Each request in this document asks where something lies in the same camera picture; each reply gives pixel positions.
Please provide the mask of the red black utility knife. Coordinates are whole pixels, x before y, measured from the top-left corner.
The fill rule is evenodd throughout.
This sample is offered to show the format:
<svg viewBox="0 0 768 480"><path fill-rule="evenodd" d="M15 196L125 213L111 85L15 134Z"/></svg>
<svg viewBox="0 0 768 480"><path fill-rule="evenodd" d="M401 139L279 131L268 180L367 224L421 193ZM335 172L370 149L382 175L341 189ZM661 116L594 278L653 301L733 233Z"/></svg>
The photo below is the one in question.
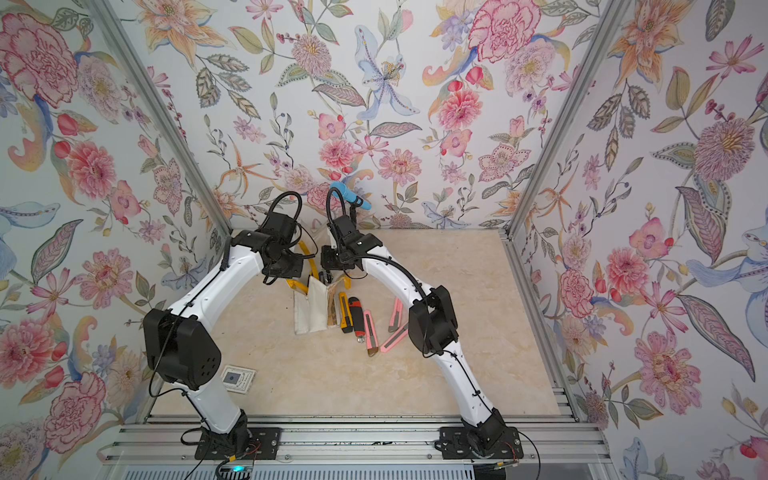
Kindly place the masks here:
<svg viewBox="0 0 768 480"><path fill-rule="evenodd" d="M350 297L348 308L351 315L353 330L359 343L365 341L365 317L361 301L357 297Z"/></svg>

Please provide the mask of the white canvas pouch yellow handles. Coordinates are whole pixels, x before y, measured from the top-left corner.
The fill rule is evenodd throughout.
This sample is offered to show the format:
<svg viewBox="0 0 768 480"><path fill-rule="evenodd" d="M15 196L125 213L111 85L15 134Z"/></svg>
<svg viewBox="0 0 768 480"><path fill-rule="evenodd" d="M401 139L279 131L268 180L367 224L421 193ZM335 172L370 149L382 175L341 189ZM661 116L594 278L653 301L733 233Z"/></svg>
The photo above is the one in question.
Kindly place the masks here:
<svg viewBox="0 0 768 480"><path fill-rule="evenodd" d="M305 335L341 324L338 296L351 287L351 280L341 274L331 279L331 273L321 271L317 261L308 259L310 273L298 279L287 279L293 291L294 333Z"/></svg>

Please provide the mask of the yellow black utility knife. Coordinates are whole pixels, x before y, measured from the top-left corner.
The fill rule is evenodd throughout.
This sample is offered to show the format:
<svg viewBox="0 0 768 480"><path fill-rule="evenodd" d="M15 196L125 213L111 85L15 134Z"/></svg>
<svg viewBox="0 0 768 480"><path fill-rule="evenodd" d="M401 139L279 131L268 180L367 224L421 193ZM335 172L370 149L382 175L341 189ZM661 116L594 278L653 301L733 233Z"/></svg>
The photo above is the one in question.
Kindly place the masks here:
<svg viewBox="0 0 768 480"><path fill-rule="evenodd" d="M354 331L354 325L352 316L349 310L348 297L345 292L341 292L338 296L339 306L341 310L341 329L343 333L351 333Z"/></svg>

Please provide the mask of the pink utility knife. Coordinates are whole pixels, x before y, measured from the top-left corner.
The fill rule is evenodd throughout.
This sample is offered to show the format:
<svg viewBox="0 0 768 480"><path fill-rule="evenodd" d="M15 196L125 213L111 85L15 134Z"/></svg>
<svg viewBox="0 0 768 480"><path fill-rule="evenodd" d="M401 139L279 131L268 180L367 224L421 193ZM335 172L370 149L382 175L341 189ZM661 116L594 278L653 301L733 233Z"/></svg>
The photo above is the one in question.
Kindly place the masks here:
<svg viewBox="0 0 768 480"><path fill-rule="evenodd" d="M390 337L381 345L380 352L387 353L396 347L403 339L408 337L408 326L403 325L393 332Z"/></svg>
<svg viewBox="0 0 768 480"><path fill-rule="evenodd" d="M403 304L399 298L396 298L393 305L392 314L389 320L388 332L395 333L402 324Z"/></svg>
<svg viewBox="0 0 768 480"><path fill-rule="evenodd" d="M369 357L373 357L379 352L379 342L373 317L369 310L365 310L363 312L363 319L367 354Z"/></svg>

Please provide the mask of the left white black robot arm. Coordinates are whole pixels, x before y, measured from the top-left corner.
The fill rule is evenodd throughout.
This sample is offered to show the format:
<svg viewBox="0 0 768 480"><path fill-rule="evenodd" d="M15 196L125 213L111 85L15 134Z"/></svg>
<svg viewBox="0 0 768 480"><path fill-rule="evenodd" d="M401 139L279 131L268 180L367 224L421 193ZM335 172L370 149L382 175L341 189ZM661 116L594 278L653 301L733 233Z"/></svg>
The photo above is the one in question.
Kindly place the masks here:
<svg viewBox="0 0 768 480"><path fill-rule="evenodd" d="M219 264L188 294L143 319L149 367L191 403L201 418L203 440L217 452L241 454L252 435L246 414L223 384L222 352L212 332L253 278L271 284L301 276L304 257L293 251L300 237L297 215L269 213L259 228L232 237Z"/></svg>

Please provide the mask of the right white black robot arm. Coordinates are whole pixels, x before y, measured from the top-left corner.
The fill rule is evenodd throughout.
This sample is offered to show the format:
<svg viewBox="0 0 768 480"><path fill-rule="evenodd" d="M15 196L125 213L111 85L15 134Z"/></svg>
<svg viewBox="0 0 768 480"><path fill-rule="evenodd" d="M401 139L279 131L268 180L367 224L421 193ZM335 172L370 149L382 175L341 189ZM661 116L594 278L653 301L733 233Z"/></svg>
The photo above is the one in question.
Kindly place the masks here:
<svg viewBox="0 0 768 480"><path fill-rule="evenodd" d="M359 269L378 280L408 312L408 336L415 348L434 360L459 407L467 443L488 457L506 430L497 408L480 388L459 340L458 321L449 291L422 282L400 264L373 234L364 234L347 214L328 219L331 244L322 248L328 270Z"/></svg>

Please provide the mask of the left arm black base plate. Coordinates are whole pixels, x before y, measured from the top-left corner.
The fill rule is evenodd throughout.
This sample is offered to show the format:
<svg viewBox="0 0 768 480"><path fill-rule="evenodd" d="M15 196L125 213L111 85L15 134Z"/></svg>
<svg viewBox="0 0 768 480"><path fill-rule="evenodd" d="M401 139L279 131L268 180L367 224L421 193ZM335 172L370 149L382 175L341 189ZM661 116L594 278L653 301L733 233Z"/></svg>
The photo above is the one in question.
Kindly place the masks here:
<svg viewBox="0 0 768 480"><path fill-rule="evenodd" d="M192 441L196 460L275 460L283 430L278 427L247 427L229 434L212 433L201 428L201 437Z"/></svg>

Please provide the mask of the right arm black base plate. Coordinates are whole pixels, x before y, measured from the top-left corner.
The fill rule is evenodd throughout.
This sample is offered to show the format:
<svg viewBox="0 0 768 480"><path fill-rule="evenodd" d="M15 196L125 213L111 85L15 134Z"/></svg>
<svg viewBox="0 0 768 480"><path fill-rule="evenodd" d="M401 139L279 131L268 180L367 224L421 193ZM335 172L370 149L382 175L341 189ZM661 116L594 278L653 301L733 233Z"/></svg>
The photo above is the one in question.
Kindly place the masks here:
<svg viewBox="0 0 768 480"><path fill-rule="evenodd" d="M433 447L443 460L522 460L524 451L514 427L442 427Z"/></svg>

